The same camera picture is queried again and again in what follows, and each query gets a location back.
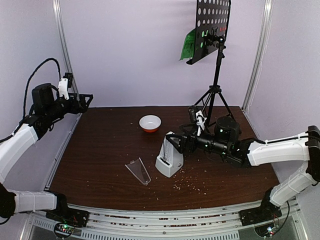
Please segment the clear metronome cover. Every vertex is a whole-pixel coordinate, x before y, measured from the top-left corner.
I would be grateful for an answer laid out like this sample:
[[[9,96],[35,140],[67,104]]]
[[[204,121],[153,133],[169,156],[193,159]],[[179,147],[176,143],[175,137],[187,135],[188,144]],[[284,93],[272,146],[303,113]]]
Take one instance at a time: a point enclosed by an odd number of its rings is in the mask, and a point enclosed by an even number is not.
[[[140,157],[136,160],[130,161],[128,164],[125,164],[125,167],[141,184],[147,186],[151,182],[151,177]]]

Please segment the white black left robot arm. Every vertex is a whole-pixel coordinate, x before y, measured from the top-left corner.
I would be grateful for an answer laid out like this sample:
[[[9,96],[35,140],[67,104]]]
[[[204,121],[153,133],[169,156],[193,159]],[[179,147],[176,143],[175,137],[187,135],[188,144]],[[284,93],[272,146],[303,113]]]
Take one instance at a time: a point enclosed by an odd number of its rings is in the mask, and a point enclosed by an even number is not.
[[[0,142],[0,182],[21,156],[39,141],[66,114],[82,114],[93,100],[91,94],[68,93],[66,87],[56,89],[50,83],[36,86],[32,91],[33,104],[29,114],[22,118],[17,128]],[[14,214],[44,211],[46,217],[72,227],[86,227],[89,212],[68,206],[64,194],[54,191],[22,191],[0,187],[0,217],[6,222]]]

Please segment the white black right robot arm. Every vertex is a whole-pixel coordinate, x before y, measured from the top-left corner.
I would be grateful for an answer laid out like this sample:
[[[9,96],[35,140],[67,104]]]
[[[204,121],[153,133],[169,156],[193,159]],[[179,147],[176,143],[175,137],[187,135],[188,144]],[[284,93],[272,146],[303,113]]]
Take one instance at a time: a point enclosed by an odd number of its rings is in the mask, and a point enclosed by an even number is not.
[[[281,206],[320,181],[320,130],[311,125],[307,131],[276,140],[247,138],[240,140],[240,125],[233,118],[217,119],[214,133],[192,128],[182,134],[167,133],[164,140],[182,154],[185,150],[201,149],[220,155],[221,159],[239,168],[269,163],[302,161],[301,167],[282,183],[269,188],[259,207],[241,210],[243,226],[271,221],[281,217]]]

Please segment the white metronome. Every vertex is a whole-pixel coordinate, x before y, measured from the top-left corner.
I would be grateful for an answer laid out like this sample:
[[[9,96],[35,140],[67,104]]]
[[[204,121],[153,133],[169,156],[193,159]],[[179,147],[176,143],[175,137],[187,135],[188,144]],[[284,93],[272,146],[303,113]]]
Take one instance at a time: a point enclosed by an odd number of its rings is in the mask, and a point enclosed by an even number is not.
[[[164,137],[155,167],[165,177],[171,178],[184,165],[184,156]]]

